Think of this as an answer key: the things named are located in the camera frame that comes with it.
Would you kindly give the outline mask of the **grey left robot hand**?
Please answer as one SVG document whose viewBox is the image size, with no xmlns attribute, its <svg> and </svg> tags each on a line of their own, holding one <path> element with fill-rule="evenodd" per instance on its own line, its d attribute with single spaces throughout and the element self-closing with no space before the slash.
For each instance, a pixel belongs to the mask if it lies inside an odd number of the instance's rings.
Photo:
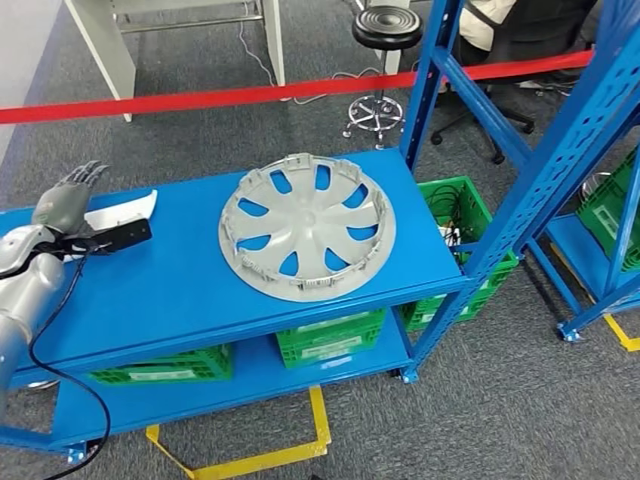
<svg viewBox="0 0 640 480">
<path fill-rule="evenodd" d="M 75 167 L 43 193 L 33 209 L 31 223 L 45 225 L 63 236 L 93 232 L 85 215 L 94 186 L 108 168 L 98 160 Z"/>
</svg>

